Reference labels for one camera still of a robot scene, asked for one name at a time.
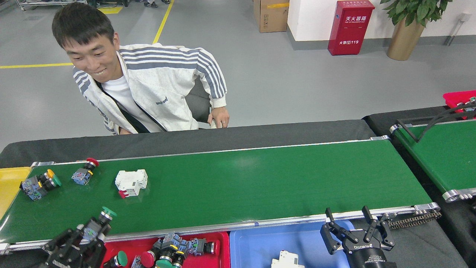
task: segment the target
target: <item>fire extinguisher box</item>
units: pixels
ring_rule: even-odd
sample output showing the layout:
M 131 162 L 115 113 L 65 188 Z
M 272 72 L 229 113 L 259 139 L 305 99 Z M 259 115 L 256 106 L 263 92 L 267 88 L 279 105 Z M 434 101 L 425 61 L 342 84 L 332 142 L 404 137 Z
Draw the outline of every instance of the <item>fire extinguisher box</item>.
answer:
M 332 55 L 359 54 L 373 9 L 367 0 L 337 1 L 327 47 Z

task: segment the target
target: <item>red crate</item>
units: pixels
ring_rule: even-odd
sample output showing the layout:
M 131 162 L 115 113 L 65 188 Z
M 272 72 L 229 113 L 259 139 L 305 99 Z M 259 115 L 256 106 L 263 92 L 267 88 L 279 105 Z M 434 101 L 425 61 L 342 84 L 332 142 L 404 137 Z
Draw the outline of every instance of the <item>red crate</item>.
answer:
M 455 108 L 458 103 L 467 103 L 469 98 L 476 97 L 476 90 L 450 92 L 443 94 L 443 98 L 446 100 L 446 104 L 450 108 Z
M 203 256 L 189 255 L 183 264 L 183 268 L 230 268 L 230 241 L 227 232 L 188 235 L 181 237 L 185 240 L 206 238 L 207 242 L 219 241 L 220 243 L 218 254 L 205 254 Z M 151 249 L 152 245 L 157 241 L 157 239 L 158 238 L 148 238 L 106 243 L 106 255 L 104 256 L 102 263 L 105 263 L 122 250 L 127 255 L 126 267 L 130 267 L 135 256 Z

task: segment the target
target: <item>green conveyor belt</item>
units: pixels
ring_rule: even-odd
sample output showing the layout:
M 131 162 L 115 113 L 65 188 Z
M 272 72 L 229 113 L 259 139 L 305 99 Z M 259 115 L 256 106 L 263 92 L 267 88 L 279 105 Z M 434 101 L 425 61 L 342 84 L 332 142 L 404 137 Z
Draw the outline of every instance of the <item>green conveyor belt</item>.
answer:
M 426 125 L 410 127 L 418 137 Z M 410 152 L 441 193 L 476 187 L 476 121 L 432 126 L 416 143 L 403 129 L 395 136 Z
M 35 202 L 20 192 L 0 224 L 1 243 L 51 239 L 102 206 L 118 214 L 114 235 L 431 202 L 388 140 L 101 161 L 86 186 L 71 180 L 82 166 L 33 169 L 52 169 L 63 186 Z M 118 171 L 138 169 L 147 188 L 121 199 Z

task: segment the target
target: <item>white circuit breaker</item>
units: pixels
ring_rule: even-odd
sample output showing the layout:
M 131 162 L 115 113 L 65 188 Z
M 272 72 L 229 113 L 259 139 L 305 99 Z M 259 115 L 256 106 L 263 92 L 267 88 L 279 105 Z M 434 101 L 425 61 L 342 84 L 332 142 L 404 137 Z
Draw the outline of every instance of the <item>white circuit breaker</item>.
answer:
M 119 171 L 115 184 L 122 198 L 138 196 L 140 189 L 147 187 L 147 173 L 145 169 L 137 171 Z
M 304 268 L 304 265 L 299 265 L 298 261 L 299 255 L 282 250 L 279 253 L 279 260 L 274 258 L 271 261 L 271 268 Z

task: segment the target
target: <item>chair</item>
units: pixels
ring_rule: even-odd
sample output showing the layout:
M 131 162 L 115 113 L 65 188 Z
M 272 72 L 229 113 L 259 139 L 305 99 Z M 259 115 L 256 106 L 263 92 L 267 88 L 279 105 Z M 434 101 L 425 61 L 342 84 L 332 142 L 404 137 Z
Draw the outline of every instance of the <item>chair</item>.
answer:
M 211 108 L 210 96 L 205 92 L 199 77 L 195 79 L 195 86 L 190 93 L 185 96 L 185 101 L 192 111 L 192 117 L 198 122 L 207 123 Z

